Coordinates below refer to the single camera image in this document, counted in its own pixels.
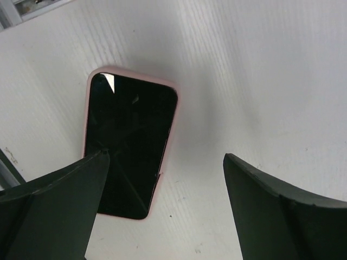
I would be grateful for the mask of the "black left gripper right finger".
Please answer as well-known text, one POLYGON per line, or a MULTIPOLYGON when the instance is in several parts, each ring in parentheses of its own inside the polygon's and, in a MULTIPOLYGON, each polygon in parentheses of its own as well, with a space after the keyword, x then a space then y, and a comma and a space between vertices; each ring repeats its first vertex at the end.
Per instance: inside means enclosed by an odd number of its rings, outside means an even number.
POLYGON ((224 178, 243 259, 346 259, 346 202, 273 177, 233 154, 224 178))

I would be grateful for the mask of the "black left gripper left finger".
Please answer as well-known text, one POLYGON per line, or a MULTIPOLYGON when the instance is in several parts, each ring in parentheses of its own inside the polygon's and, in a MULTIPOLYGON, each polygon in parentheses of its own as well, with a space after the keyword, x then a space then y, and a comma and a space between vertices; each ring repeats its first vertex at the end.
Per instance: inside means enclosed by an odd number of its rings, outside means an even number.
POLYGON ((109 165, 102 149, 1 191, 1 259, 85 259, 109 165))

